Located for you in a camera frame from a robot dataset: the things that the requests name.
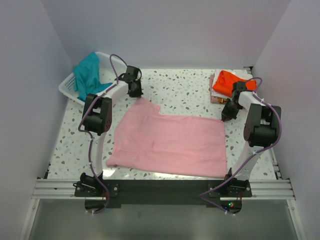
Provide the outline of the pink t-shirt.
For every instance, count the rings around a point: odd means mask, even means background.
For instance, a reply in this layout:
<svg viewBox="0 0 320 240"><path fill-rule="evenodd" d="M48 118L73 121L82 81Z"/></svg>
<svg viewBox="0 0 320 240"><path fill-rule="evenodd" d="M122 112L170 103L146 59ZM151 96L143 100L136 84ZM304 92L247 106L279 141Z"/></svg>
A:
<svg viewBox="0 0 320 240"><path fill-rule="evenodd" d="M222 178L227 173L225 126L221 120L164 115L138 99L114 131L106 165L164 174Z"/></svg>

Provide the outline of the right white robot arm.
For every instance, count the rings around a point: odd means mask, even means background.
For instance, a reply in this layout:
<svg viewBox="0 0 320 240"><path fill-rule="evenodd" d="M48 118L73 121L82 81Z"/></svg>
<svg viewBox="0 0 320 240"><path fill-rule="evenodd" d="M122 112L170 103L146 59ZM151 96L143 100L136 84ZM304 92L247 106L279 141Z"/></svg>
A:
<svg viewBox="0 0 320 240"><path fill-rule="evenodd" d="M248 182L251 172L262 153L274 147L282 134L281 108L270 105L255 91L249 90L244 81L232 85L231 99L222 112L222 121L235 120L239 110L247 110L243 128L244 147L236 164L224 177L223 192L230 197L240 190L240 183Z"/></svg>

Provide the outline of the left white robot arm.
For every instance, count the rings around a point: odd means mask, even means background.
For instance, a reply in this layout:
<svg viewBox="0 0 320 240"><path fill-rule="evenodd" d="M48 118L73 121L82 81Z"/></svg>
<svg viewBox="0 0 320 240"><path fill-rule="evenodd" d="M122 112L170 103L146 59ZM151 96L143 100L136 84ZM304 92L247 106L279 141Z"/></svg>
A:
<svg viewBox="0 0 320 240"><path fill-rule="evenodd" d="M86 191L99 196L104 190L101 182L103 174L102 158L106 133L113 120L113 104L125 95L140 98L142 92L142 71L128 65L126 71L116 76L114 83L102 92L86 96L79 132L89 134L88 170L83 176L89 178Z"/></svg>

